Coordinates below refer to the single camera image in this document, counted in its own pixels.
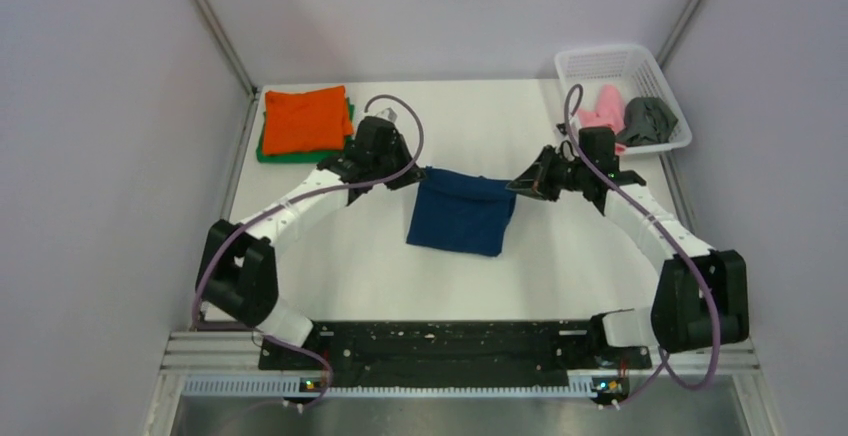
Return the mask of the blue printed t-shirt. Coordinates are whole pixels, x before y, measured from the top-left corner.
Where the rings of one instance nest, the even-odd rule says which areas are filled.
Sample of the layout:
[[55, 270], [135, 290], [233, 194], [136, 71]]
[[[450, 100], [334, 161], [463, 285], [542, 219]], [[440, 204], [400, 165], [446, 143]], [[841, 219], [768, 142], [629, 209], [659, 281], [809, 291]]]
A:
[[428, 167], [418, 185], [406, 243], [441, 251], [497, 257], [517, 196], [506, 180]]

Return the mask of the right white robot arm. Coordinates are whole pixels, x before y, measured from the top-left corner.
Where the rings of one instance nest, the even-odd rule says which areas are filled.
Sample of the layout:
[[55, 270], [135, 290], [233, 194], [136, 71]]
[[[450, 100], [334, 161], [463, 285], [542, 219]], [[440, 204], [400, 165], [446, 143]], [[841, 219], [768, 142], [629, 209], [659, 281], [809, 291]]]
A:
[[738, 343], [750, 335], [747, 268], [735, 250], [718, 251], [666, 211], [632, 170], [619, 167], [607, 127], [579, 131], [568, 156], [546, 146], [508, 190], [542, 201], [581, 194], [615, 224], [658, 273], [648, 307], [595, 315], [586, 341], [589, 360], [612, 368], [627, 347], [658, 346], [669, 353]]

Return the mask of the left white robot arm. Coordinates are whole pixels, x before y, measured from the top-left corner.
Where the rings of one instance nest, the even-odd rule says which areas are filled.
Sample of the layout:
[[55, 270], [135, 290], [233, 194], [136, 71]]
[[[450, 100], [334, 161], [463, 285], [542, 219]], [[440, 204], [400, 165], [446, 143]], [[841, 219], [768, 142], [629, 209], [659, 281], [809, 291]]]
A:
[[196, 283], [198, 303], [282, 341], [283, 357], [297, 369], [319, 360], [314, 323], [280, 292], [278, 258], [310, 229], [374, 187], [397, 190], [421, 182], [392, 109], [365, 116], [341, 153], [322, 160], [285, 196], [240, 222], [216, 222], [209, 230]]

